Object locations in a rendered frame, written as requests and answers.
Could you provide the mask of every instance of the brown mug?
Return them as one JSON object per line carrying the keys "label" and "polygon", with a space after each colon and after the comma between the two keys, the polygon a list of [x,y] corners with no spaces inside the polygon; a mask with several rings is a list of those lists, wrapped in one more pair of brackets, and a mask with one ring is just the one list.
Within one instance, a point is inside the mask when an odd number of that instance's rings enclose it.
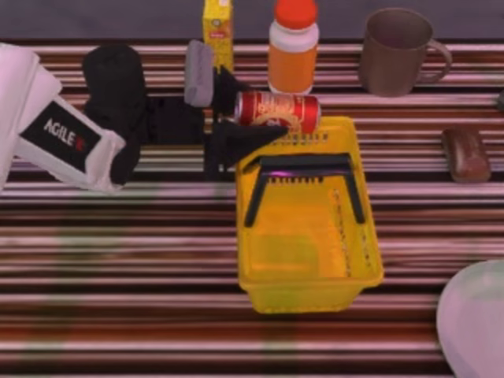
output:
{"label": "brown mug", "polygon": [[[410,93],[416,83],[440,81],[453,58],[432,34],[431,24],[412,10],[387,8],[373,13],[366,23],[359,66],[362,86],[374,95],[398,97]],[[441,72],[421,72],[429,47],[445,58]]]}

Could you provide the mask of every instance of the soda can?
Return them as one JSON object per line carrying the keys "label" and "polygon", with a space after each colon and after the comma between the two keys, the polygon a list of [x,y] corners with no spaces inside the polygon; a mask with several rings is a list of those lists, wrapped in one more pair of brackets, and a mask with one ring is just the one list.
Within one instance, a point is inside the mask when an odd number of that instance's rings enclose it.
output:
{"label": "soda can", "polygon": [[321,105],[314,96],[239,92],[235,122],[242,126],[284,126],[290,132],[310,134],[321,120]]}

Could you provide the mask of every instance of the yellow bin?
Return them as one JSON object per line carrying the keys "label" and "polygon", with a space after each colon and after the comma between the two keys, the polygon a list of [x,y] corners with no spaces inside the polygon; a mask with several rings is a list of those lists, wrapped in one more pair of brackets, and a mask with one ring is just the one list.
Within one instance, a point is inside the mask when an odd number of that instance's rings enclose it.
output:
{"label": "yellow bin", "polygon": [[239,284],[259,313],[347,308],[381,283],[354,123],[322,117],[236,166]]}

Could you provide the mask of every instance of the orange bottle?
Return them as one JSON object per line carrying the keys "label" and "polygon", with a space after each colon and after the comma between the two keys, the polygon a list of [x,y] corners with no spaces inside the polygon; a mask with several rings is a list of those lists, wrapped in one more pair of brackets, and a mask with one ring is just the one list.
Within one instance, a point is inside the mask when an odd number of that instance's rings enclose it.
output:
{"label": "orange bottle", "polygon": [[319,29],[314,0],[277,0],[269,29],[269,89],[307,95],[313,86]]}

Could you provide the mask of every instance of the container handle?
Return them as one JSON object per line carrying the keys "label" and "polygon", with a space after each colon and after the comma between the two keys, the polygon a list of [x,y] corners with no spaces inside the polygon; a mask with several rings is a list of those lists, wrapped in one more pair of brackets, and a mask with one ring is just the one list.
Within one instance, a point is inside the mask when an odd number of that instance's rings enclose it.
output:
{"label": "container handle", "polygon": [[350,196],[352,210],[357,223],[365,223],[357,183],[350,154],[296,154],[258,156],[245,166],[244,173],[259,165],[258,179],[255,182],[249,206],[245,215],[245,227],[252,227],[258,215],[262,197],[270,178],[285,177],[329,177],[344,176],[346,189]]}

